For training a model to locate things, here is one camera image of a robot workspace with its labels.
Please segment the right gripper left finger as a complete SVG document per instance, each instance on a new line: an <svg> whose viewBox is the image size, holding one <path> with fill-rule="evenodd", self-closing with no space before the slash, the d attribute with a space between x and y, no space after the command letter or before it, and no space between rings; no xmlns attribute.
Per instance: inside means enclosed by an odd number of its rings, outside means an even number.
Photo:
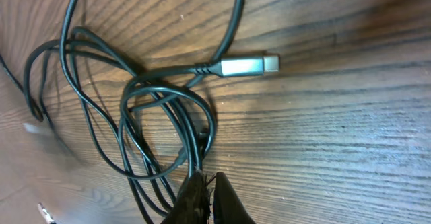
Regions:
<svg viewBox="0 0 431 224"><path fill-rule="evenodd" d="M210 216L206 176L196 171L185 181L173 209L162 224L206 224Z"/></svg>

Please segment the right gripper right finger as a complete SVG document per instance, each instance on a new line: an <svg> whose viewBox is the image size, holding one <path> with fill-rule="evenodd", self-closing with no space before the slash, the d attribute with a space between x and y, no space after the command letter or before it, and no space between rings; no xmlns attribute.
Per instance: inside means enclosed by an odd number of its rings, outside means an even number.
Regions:
<svg viewBox="0 0 431 224"><path fill-rule="evenodd" d="M213 222L215 224L255 224L224 172L215 174Z"/></svg>

